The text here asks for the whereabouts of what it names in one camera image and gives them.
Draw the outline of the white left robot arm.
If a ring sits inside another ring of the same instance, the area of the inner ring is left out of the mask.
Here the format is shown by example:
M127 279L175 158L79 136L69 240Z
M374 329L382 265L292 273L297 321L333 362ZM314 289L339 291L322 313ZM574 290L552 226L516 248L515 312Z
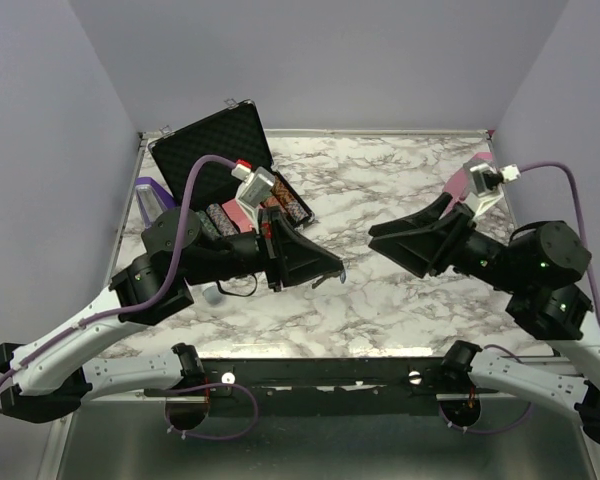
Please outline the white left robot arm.
M89 305L38 340L0 345L0 414L46 423L114 393L208 394L212 387L192 346L125 361L98 356L191 306L194 285L264 273L268 287L280 291L343 276L342 260L297 232L280 209L261 210L258 218L257 230L211 240L193 211L161 214L142 234L145 253Z

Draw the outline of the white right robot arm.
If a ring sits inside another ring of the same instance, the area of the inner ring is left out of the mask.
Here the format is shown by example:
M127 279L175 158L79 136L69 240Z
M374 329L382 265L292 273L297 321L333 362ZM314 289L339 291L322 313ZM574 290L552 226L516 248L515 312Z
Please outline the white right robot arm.
M443 357L449 390L469 385L552 409L600 445L600 326L578 287L591 254L562 221L540 222L503 244L477 231L474 212L448 193L418 213L374 225L369 246L418 278L447 269L509 295L506 312L534 339L567 358L574 378L536 370L466 341Z

